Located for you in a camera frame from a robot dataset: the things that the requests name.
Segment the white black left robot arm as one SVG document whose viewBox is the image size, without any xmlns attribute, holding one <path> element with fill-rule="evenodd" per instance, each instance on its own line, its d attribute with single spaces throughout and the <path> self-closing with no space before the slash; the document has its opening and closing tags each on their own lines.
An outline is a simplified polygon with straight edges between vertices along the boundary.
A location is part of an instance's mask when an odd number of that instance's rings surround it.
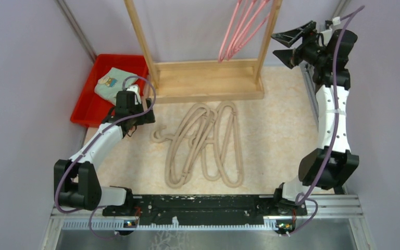
<svg viewBox="0 0 400 250">
<path fill-rule="evenodd" d="M 125 187 L 102 187 L 97 168 L 106 156 L 131 129 L 155 122 L 153 102 L 145 100 L 143 107 L 140 89 L 132 85 L 117 93 L 116 104 L 99 125 L 93 137 L 69 159 L 60 159 L 54 165 L 54 202 L 62 213 L 76 210 L 95 210 L 114 206 L 127 216 L 134 212 L 135 201 Z"/>
</svg>

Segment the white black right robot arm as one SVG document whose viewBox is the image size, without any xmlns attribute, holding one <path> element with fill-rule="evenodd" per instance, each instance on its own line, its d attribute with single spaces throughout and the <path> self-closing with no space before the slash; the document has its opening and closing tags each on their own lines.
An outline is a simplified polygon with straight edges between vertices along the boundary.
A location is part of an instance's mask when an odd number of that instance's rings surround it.
<svg viewBox="0 0 400 250">
<path fill-rule="evenodd" d="M 310 21 L 271 37 L 286 46 L 273 54 L 288 68 L 303 61 L 313 66 L 312 81 L 318 104 L 316 149 L 301 160 L 297 177 L 276 189 L 277 197 L 272 201 L 273 210 L 285 215 L 307 192 L 342 186 L 359 165 L 359 157 L 352 153 L 346 132 L 346 103 L 351 88 L 346 64 L 358 36 L 343 29 L 317 32 L 316 22 Z"/>
</svg>

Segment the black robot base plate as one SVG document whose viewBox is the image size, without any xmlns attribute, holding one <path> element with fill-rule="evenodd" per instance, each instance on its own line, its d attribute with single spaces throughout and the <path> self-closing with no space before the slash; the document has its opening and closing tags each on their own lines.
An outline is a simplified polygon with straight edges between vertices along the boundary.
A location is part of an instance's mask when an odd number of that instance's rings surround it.
<svg viewBox="0 0 400 250">
<path fill-rule="evenodd" d="M 262 225 L 266 216 L 289 219 L 307 215 L 306 206 L 280 202 L 274 195 L 133 195 L 121 206 L 108 206 L 103 216 L 131 216 L 141 226 Z"/>
</svg>

